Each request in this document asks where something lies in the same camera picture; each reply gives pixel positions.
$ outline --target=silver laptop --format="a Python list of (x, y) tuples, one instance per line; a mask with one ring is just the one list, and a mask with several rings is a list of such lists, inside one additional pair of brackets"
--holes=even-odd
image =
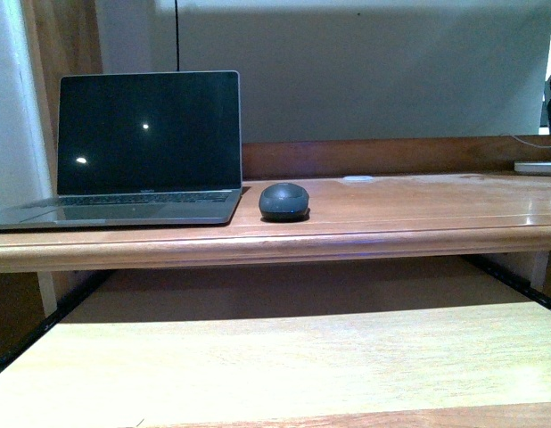
[(0, 229), (222, 224), (242, 194), (236, 71), (65, 77), (58, 197)]

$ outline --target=black laptop screen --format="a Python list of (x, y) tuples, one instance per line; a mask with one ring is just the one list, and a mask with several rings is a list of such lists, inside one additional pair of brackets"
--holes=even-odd
[(62, 79), (58, 193), (239, 188), (235, 71)]

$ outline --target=computer mouse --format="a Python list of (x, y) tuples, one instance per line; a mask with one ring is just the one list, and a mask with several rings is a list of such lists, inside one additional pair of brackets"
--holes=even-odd
[(307, 217), (309, 194), (300, 185), (277, 183), (259, 197), (259, 212), (267, 221), (299, 221)]

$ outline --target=glossy wood surface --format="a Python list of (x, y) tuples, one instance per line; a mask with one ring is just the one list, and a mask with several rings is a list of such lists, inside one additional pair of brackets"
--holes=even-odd
[(68, 421), (551, 426), (551, 312), (460, 258), (120, 271), (0, 374)]
[(551, 177), (434, 175), (294, 180), (310, 218), (273, 224), (248, 182), (232, 222), (0, 233), (0, 272), (165, 268), (551, 250)]

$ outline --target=wall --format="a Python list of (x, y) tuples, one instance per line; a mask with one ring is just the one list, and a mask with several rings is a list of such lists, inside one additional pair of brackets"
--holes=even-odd
[[(173, 0), (96, 3), (106, 71), (175, 69)], [(245, 142), (538, 133), (551, 0), (178, 3), (181, 69), (241, 72)]]
[(0, 0), (0, 208), (49, 194), (21, 8)]

